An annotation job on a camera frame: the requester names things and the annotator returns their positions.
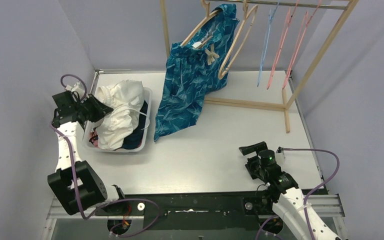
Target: blue hanger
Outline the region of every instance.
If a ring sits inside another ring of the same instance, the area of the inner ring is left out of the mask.
[[[257,82],[257,87],[260,85],[261,81],[261,73],[263,70],[263,63],[264,59],[266,59],[266,53],[267,53],[267,46],[269,45],[269,37],[270,37],[270,30],[272,29],[272,22],[273,19],[275,19],[275,14],[276,11],[278,10],[279,7],[279,1],[277,2],[276,8],[274,8],[273,14],[272,14],[272,9],[270,8],[270,12],[268,13],[268,23],[267,23],[267,29],[265,31],[265,36],[264,36],[264,49],[261,53],[261,62],[259,65],[259,73],[258,73],[258,82]]]

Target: metal bolt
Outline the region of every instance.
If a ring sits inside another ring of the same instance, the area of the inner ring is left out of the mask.
[[[137,210],[139,211],[143,211],[145,209],[145,204],[143,202],[140,202],[138,205],[137,205]]]
[[[253,204],[251,202],[245,203],[245,209],[246,210],[252,210],[253,209]]]

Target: white plastic basket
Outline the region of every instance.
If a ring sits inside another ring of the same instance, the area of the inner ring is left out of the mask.
[[[145,126],[149,126],[150,121],[150,113],[151,113],[151,103],[152,103],[152,90],[150,88],[144,87],[143,88],[143,98],[145,99],[146,103],[148,104],[148,109],[146,111],[146,122]],[[94,129],[95,127],[99,126],[102,121],[99,122],[90,122],[88,121],[86,123],[86,126],[84,127],[84,135],[83,135],[83,145],[85,148],[90,149],[92,151],[96,152],[107,152],[107,153],[134,153],[139,152],[142,150],[145,146],[145,140],[147,139],[147,132],[148,128],[145,128],[143,130],[143,137],[142,137],[142,143],[138,148],[135,149],[117,149],[117,150],[107,150],[107,149],[100,149],[99,147],[95,147],[91,142],[89,142],[89,133]]]

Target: clothes hanger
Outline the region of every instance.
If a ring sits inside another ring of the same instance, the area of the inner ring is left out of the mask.
[[[202,7],[205,9],[205,17],[204,19],[192,30],[191,33],[186,37],[186,39],[180,44],[180,46],[185,46],[189,43],[189,41],[195,36],[195,34],[212,18],[214,18],[217,14],[220,13],[220,9],[217,9],[210,13],[210,3],[206,2],[205,0],[200,0]],[[204,42],[208,42],[213,36],[209,36],[207,39],[204,40]],[[196,47],[197,49],[202,47],[205,43],[201,43],[200,46]]]
[[[271,73],[270,73],[270,78],[268,79],[267,89],[269,89],[270,85],[272,84],[273,76],[275,75],[276,65],[279,62],[282,48],[284,46],[285,39],[286,39],[286,36],[288,34],[288,29],[291,26],[292,18],[294,17],[295,10],[297,10],[298,3],[300,3],[300,0],[296,1],[295,7],[293,8],[293,11],[292,11],[292,14],[290,14],[291,8],[289,8],[289,10],[287,11],[285,22],[283,24],[282,35],[280,37],[279,48],[277,49],[276,57],[274,58],[273,66],[271,67]]]
[[[254,21],[256,20],[258,5],[253,6],[251,8],[251,10],[248,11],[248,0],[243,0],[242,9],[243,9],[243,20],[242,20],[242,23],[240,24],[240,27],[237,30],[236,35],[234,36],[232,45],[230,46],[230,49],[227,52],[227,55],[224,58],[223,63],[220,66],[220,69],[218,70],[218,79],[222,79],[228,73],[229,68],[231,67],[231,65],[235,61],[236,57],[238,56],[239,52],[241,51],[242,47],[244,46],[244,43],[247,40],[248,35],[250,34],[251,29],[253,28]],[[240,36],[240,34],[242,32],[242,29],[244,28],[244,25],[247,22],[247,20],[250,18],[251,14],[253,14],[253,16],[252,16],[251,24],[249,25],[248,31],[246,32],[245,37],[243,38],[242,43],[239,45],[239,48],[237,49],[236,53],[233,55],[233,57],[231,58],[229,64],[226,66],[226,64],[229,61],[230,56],[232,55],[233,48],[236,45],[236,42],[238,41],[238,38],[239,38],[239,36]]]
[[[259,64],[257,87],[260,85],[263,64],[267,54],[267,46],[269,45],[269,37],[270,37],[270,31],[272,29],[272,22],[273,22],[273,19],[275,19],[275,14],[276,14],[276,11],[278,10],[279,4],[280,2],[278,1],[276,7],[274,8],[273,13],[271,8],[270,8],[270,12],[268,13],[268,23],[267,23],[267,29],[265,30],[264,45],[261,53],[261,61]]]
[[[305,24],[305,28],[304,28],[304,30],[303,30],[303,32],[301,34],[301,30],[303,28],[304,22],[307,20],[309,11],[307,11],[305,13],[304,19],[302,20],[302,23],[301,23],[301,29],[299,29],[299,34],[298,34],[298,37],[296,38],[295,48],[293,49],[293,54],[292,54],[292,57],[290,59],[287,71],[286,71],[286,76],[285,76],[285,79],[283,81],[282,90],[288,84],[288,79],[289,79],[289,76],[291,75],[292,66],[295,64],[295,60],[297,59],[297,55],[298,55],[298,52],[300,51],[301,43],[303,42],[303,39],[304,39],[304,36],[306,34],[307,28],[309,27],[309,24],[310,24],[311,20],[313,19],[314,14],[316,14],[316,12],[319,9],[321,4],[322,4],[322,0],[319,0],[317,7],[315,8],[315,10],[312,13],[312,15],[309,17],[307,23]]]

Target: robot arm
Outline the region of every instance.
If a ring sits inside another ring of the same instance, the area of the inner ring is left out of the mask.
[[[296,239],[311,240],[304,208],[307,208],[309,223],[315,239],[340,240],[310,204],[304,205],[303,191],[299,188],[292,187],[286,190],[286,194],[281,193],[278,201],[273,203],[272,207],[273,212],[283,220]]]
[[[113,109],[99,102],[91,94],[83,101],[78,94],[70,91],[56,94],[52,98],[57,105],[51,127],[58,136],[58,164],[55,172],[47,176],[47,181],[62,207],[69,215],[79,212],[73,188],[74,181],[77,182],[80,202],[84,209],[96,204],[124,199],[125,196],[119,187],[106,186],[102,182],[88,162],[80,158],[77,148],[76,134],[83,133],[86,121],[97,122]],[[72,147],[77,179],[73,179],[71,151],[67,139]],[[107,208],[112,208],[112,213],[118,212],[114,206]]]
[[[298,240],[311,240],[309,225],[316,240],[341,240],[310,204],[304,204],[303,191],[292,176],[282,171],[277,159],[285,160],[283,149],[276,153],[267,148],[265,142],[239,148],[245,156],[255,152],[245,165],[252,179],[262,180],[267,187],[265,197],[270,200],[271,209],[288,226]]]

